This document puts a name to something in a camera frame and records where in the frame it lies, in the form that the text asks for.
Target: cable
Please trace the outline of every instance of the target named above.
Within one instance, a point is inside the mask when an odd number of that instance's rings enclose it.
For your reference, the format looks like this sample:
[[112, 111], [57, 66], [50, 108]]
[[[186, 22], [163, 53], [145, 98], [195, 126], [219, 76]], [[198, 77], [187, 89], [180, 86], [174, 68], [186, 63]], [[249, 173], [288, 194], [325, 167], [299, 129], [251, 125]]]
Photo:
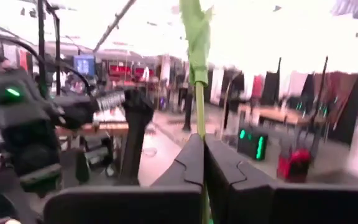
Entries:
[[85, 90], [86, 93], [89, 95], [89, 97], [93, 97], [92, 95], [92, 89], [90, 87], [90, 84], [88, 83], [87, 79], [85, 78], [84, 75], [82, 75], [81, 73], [79, 73], [77, 70], [75, 70], [73, 67], [69, 66], [68, 64], [64, 63], [64, 62], [46, 62], [44, 61], [41, 56], [28, 44], [25, 44], [19, 40], [17, 40], [14, 37], [7, 37], [4, 35], [0, 35], [0, 40], [5, 40], [8, 42], [12, 42], [13, 44], [19, 45], [21, 47], [23, 47], [24, 49], [26, 49], [28, 52], [30, 52], [30, 54], [32, 54], [38, 61], [38, 63], [43, 63], [44, 65], [46, 64], [52, 64], [53, 66], [60, 66], [63, 68], [67, 68], [69, 71], [73, 72], [76, 76], [78, 76], [78, 78], [80, 78], [80, 80], [85, 84]]
[[[228, 86], [227, 86], [226, 94], [225, 94], [225, 96], [224, 96], [223, 113], [225, 113], [226, 110], [228, 110], [228, 108], [227, 108], [227, 100], [228, 100], [228, 98], [229, 98], [229, 92], [230, 92], [231, 85], [232, 85], [234, 79], [237, 78], [237, 77], [238, 77], [239, 75], [241, 75], [241, 74], [242, 74], [242, 71], [239, 71], [237, 74], [235, 74], [235, 75], [231, 78], [231, 80], [230, 80], [230, 82], [229, 82], [229, 84], [228, 84]], [[224, 117], [225, 117], [225, 115], [223, 116], [222, 123], [221, 123], [221, 129], [220, 129], [220, 132], [219, 132], [219, 138], [220, 138], [220, 139], [222, 139], [222, 136], [223, 136]]]

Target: red machine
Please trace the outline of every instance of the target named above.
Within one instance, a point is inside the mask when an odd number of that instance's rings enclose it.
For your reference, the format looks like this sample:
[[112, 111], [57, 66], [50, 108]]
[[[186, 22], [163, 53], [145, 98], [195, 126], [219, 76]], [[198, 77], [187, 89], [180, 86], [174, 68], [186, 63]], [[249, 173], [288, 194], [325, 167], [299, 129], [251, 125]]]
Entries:
[[135, 67], [134, 68], [134, 80], [135, 82], [139, 82], [143, 78], [145, 68], [144, 67]]
[[277, 177], [286, 182], [304, 183], [311, 163], [310, 151], [307, 149], [282, 152], [278, 158]]
[[131, 81], [132, 68], [131, 65], [125, 62], [110, 62], [109, 64], [109, 76], [111, 81]]

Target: computer monitor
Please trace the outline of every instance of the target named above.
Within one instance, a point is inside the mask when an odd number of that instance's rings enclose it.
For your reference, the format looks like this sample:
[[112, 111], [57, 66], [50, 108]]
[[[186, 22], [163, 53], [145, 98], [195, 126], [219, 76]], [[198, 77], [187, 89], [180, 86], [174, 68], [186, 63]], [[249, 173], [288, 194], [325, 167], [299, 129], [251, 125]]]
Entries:
[[74, 56], [74, 67], [81, 74], [93, 76], [95, 74], [95, 57], [94, 55], [76, 55]]

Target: wooden table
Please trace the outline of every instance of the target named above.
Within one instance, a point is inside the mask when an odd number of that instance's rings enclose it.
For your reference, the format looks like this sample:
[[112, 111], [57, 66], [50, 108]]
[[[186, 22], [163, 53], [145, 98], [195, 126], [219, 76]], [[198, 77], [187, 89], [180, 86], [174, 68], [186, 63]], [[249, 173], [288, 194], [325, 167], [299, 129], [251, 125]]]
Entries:
[[[248, 104], [239, 104], [238, 112], [240, 114], [239, 117], [239, 127], [244, 125], [246, 114], [250, 114], [251, 107]], [[302, 112], [293, 110], [293, 109], [284, 109], [277, 106], [256, 106], [252, 110], [252, 114], [258, 114], [258, 124], [263, 124], [265, 120], [269, 120], [274, 123], [281, 124], [289, 124], [295, 127], [295, 139], [292, 142], [291, 147], [293, 149], [298, 149], [301, 147], [299, 143], [300, 134], [302, 133], [303, 128], [308, 127], [312, 122], [311, 115], [304, 115]], [[321, 132], [323, 130], [323, 126], [326, 123], [326, 118], [322, 116], [316, 116], [314, 119], [314, 123], [317, 124], [318, 127], [313, 138], [313, 142], [310, 147], [310, 154], [313, 158], [317, 155], [318, 145], [321, 138]]]
[[[250, 113], [251, 107], [245, 104], [239, 104], [238, 112], [241, 113]], [[277, 106], [258, 106], [255, 107], [252, 111], [253, 113], [259, 114], [260, 117], [276, 121], [284, 124], [291, 124], [297, 126], [307, 126], [311, 122], [311, 115], [304, 115], [297, 110], [293, 109], [284, 109]], [[325, 123], [326, 119], [317, 116], [314, 119], [315, 123]]]
[[77, 136], [108, 133], [111, 138], [116, 138], [116, 141], [119, 139], [121, 146], [114, 150], [116, 156], [114, 157], [114, 152], [108, 153], [111, 153], [111, 156], [113, 156], [114, 162], [112, 165], [116, 168], [116, 170], [118, 170], [118, 172], [120, 172], [122, 166], [122, 155], [124, 154], [123, 152], [126, 145], [126, 136], [129, 131], [129, 126], [126, 122], [125, 116], [119, 109], [116, 109], [113, 115], [109, 111], [95, 114], [93, 120], [95, 121], [94, 124], [86, 124], [81, 129], [75, 131], [58, 127], [56, 128], [56, 133], [58, 136], [68, 137], [67, 150], [71, 149], [71, 142], [73, 138]]
[[101, 124], [86, 124], [81, 129], [72, 131], [69, 129], [57, 127], [56, 134], [58, 136], [74, 136], [74, 135], [93, 135], [100, 132], [108, 133], [109, 135], [126, 135], [128, 133], [128, 124], [126, 121], [117, 122], [111, 121]]

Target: metal pole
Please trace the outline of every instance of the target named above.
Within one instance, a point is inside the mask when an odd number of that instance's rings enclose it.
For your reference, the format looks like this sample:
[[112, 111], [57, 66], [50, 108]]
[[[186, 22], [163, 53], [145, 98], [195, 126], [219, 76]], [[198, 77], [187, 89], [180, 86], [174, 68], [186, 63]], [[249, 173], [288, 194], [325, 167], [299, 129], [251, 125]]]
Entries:
[[53, 14], [55, 20], [55, 35], [56, 35], [56, 95], [60, 95], [62, 84], [60, 83], [60, 19]]
[[42, 58], [43, 62], [39, 63], [39, 72], [40, 72], [40, 80], [39, 80], [39, 90], [41, 95], [46, 98], [47, 97], [47, 76], [45, 71], [45, 32], [44, 32], [44, 1], [37, 0], [37, 10], [38, 10], [38, 48], [39, 55]]
[[323, 73], [321, 74], [320, 89], [318, 91], [317, 100], [316, 100], [316, 114], [317, 114], [317, 110], [318, 110], [317, 108], [320, 106], [321, 95], [323, 94], [323, 88], [324, 88], [325, 79], [326, 79], [327, 63], [328, 63], [328, 56], [326, 56]]
[[183, 124], [182, 130], [184, 132], [191, 132], [191, 106], [193, 104], [193, 93], [190, 89], [187, 89], [185, 98], [185, 123]]
[[104, 41], [106, 41], [107, 37], [110, 35], [111, 31], [116, 28], [116, 26], [118, 25], [118, 22], [122, 19], [122, 17], [124, 17], [125, 13], [127, 13], [127, 11], [129, 10], [129, 8], [136, 2], [136, 0], [129, 0], [127, 2], [127, 4], [124, 6], [124, 8], [122, 9], [122, 11], [119, 14], [116, 14], [116, 19], [114, 20], [114, 22], [112, 24], [110, 24], [105, 33], [102, 35], [102, 38], [100, 38], [98, 44], [96, 44], [96, 47], [94, 48], [93, 52], [97, 52], [100, 48], [100, 46], [104, 43]]

